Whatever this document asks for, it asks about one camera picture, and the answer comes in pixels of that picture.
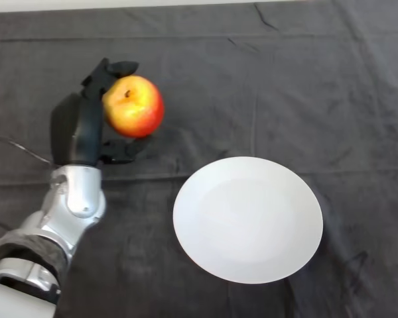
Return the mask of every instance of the table surface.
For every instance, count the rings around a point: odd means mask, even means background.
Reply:
[[[51,110],[103,57],[140,62],[166,115],[103,169],[107,214],[58,317],[398,317],[398,0],[0,14],[0,136],[50,157]],[[225,282],[176,239],[181,185],[230,156],[290,168],[322,204],[320,248],[287,279]],[[0,144],[0,221],[36,211],[49,173]]]

